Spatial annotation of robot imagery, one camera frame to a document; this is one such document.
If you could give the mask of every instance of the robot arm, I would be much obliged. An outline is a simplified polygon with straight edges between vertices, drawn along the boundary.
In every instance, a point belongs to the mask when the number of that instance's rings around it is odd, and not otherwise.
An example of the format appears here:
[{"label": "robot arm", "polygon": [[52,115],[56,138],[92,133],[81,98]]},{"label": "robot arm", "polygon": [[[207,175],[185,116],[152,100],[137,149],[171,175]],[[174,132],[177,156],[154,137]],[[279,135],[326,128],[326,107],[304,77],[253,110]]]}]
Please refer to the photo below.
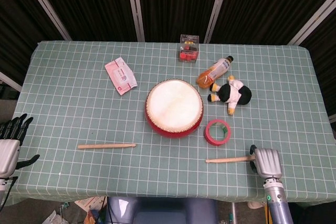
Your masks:
[{"label": "robot arm", "polygon": [[33,164],[39,158],[39,155],[35,155],[27,161],[18,162],[20,147],[26,136],[28,126],[33,120],[33,118],[29,118],[24,122],[26,117],[27,114],[23,114],[19,118],[14,118],[0,125],[0,203],[5,195],[8,180],[12,179],[11,187],[17,180],[17,177],[10,178],[14,171]]},{"label": "robot arm", "polygon": [[293,224],[285,190],[280,180],[282,170],[277,150],[257,148],[252,145],[250,154],[255,154],[256,163],[250,161],[251,168],[262,177],[267,206],[274,224]]}]

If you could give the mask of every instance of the plush doll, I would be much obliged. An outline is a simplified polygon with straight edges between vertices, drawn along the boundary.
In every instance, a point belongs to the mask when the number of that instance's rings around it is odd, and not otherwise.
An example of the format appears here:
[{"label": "plush doll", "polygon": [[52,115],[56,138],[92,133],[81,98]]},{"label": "plush doll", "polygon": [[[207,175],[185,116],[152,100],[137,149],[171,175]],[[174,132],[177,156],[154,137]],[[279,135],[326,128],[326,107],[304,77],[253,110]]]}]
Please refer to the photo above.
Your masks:
[{"label": "plush doll", "polygon": [[235,79],[234,76],[227,78],[228,83],[223,86],[218,86],[213,83],[210,86],[210,91],[217,92],[218,95],[209,94],[208,101],[222,101],[228,103],[227,113],[233,115],[236,105],[245,105],[250,102],[252,93],[251,90],[244,86],[241,81]]}]

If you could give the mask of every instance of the green tablecloth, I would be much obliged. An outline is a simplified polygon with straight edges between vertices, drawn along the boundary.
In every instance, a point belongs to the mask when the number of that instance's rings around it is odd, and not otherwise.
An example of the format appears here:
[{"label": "green tablecloth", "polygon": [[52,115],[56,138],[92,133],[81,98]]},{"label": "green tablecloth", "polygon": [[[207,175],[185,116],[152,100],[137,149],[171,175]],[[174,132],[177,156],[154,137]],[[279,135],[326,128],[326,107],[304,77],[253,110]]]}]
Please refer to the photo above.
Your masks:
[{"label": "green tablecloth", "polygon": [[[206,164],[206,158],[248,154],[252,144],[275,148],[289,201],[336,200],[336,146],[314,68],[297,46],[200,45],[196,63],[177,60],[178,44],[44,41],[32,56],[15,116],[34,120],[20,160],[40,154],[16,172],[12,202],[22,198],[70,201],[95,195],[207,197],[262,200],[263,180],[248,163]],[[228,116],[226,105],[208,103],[198,75],[232,55],[230,71],[248,86],[252,100]],[[138,87],[117,93],[104,65],[122,57]],[[144,101],[160,81],[193,84],[204,102],[200,127],[183,139],[153,133]],[[209,145],[208,121],[232,128],[225,145]],[[78,144],[137,143],[136,148],[78,150]]]}]

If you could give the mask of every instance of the red drum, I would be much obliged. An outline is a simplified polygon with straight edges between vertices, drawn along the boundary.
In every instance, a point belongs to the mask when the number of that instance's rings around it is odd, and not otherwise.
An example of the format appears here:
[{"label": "red drum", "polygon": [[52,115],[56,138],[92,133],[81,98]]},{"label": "red drum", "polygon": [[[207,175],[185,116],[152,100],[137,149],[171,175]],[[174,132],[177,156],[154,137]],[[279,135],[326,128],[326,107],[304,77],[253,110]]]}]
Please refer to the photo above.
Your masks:
[{"label": "red drum", "polygon": [[203,102],[198,91],[183,80],[157,84],[145,102],[148,123],[166,137],[184,137],[198,128],[203,117]]}]

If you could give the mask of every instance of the drum head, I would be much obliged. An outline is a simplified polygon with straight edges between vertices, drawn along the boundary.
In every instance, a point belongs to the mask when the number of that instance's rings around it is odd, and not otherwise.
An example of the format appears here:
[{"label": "drum head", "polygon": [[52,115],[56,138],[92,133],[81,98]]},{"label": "drum head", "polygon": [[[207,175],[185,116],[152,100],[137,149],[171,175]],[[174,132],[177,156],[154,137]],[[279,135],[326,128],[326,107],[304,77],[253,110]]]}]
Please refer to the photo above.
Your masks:
[{"label": "drum head", "polygon": [[149,93],[146,113],[158,128],[172,133],[184,132],[199,124],[203,102],[198,91],[189,83],[166,80]]}]

